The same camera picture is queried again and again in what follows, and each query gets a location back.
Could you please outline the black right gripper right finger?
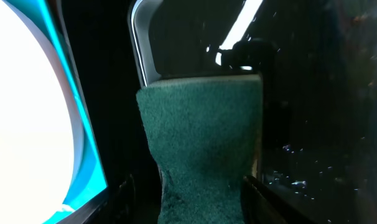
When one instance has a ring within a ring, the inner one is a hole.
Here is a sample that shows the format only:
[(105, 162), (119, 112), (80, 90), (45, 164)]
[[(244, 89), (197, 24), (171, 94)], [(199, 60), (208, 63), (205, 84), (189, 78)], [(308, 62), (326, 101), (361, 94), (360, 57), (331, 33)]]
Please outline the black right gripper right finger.
[(243, 177), (240, 197), (245, 224), (313, 224), (252, 175)]

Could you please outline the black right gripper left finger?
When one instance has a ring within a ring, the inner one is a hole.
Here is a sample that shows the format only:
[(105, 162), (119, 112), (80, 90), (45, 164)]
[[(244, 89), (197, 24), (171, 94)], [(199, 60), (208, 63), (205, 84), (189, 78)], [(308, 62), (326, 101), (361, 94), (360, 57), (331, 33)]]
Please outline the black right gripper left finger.
[(105, 188), (71, 215), (57, 224), (115, 224), (130, 223), (136, 202), (134, 178), (126, 175), (115, 189)]

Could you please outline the green yellow sponge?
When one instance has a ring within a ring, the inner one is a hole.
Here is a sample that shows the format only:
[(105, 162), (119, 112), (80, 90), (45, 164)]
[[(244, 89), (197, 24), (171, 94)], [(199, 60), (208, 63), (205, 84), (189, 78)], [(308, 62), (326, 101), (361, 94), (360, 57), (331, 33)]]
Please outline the green yellow sponge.
[(136, 100), (161, 176), (159, 223), (243, 223), (241, 182), (261, 139), (261, 78), (158, 81)]

